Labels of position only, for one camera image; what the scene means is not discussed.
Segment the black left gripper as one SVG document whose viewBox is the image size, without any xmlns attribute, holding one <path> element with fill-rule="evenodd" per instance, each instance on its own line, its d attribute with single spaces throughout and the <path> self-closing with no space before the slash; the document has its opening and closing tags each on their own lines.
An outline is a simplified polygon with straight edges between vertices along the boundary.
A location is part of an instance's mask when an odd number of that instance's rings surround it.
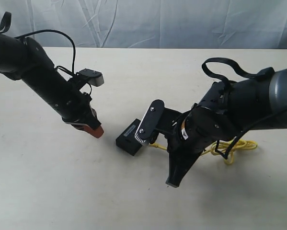
<svg viewBox="0 0 287 230">
<path fill-rule="evenodd" d="M 59 93 L 59 101 L 54 103 L 54 110 L 66 124 L 100 138 L 104 130 L 96 110 L 90 105 L 91 100 L 88 93 L 81 92 L 75 84 L 69 82 L 68 88 Z"/>
</svg>

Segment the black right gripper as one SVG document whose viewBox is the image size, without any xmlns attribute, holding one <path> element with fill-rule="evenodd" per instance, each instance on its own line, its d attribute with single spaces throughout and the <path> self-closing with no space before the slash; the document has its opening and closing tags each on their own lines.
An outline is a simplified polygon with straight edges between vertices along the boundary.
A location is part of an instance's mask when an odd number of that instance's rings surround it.
<svg viewBox="0 0 287 230">
<path fill-rule="evenodd" d="M 204 149 L 218 139 L 230 137 L 229 121 L 210 110 L 192 110 L 177 120 L 168 140 L 169 176 L 166 184 L 179 187 Z"/>
</svg>

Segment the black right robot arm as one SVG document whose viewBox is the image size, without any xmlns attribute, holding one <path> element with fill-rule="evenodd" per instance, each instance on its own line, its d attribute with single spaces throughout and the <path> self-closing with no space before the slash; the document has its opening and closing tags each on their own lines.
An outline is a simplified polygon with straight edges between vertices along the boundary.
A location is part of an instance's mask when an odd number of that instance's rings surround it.
<svg viewBox="0 0 287 230">
<path fill-rule="evenodd" d="M 235 82 L 221 92 L 214 82 L 202 100 L 181 115 L 168 140 L 169 176 L 166 184 L 179 187 L 207 146 L 230 141 L 250 130 L 287 129 L 287 69 L 271 77 Z"/>
</svg>

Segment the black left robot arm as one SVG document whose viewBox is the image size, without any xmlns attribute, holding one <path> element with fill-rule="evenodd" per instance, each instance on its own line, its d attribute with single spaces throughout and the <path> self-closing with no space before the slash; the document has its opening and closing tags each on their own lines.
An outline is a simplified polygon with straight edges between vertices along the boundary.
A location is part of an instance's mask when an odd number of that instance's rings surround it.
<svg viewBox="0 0 287 230">
<path fill-rule="evenodd" d="M 22 80 L 62 118 L 63 122 L 100 138 L 104 130 L 91 96 L 81 92 L 85 84 L 95 87 L 104 83 L 101 72 L 83 69 L 64 79 L 42 46 L 30 37 L 13 38 L 0 34 L 0 73 Z"/>
</svg>

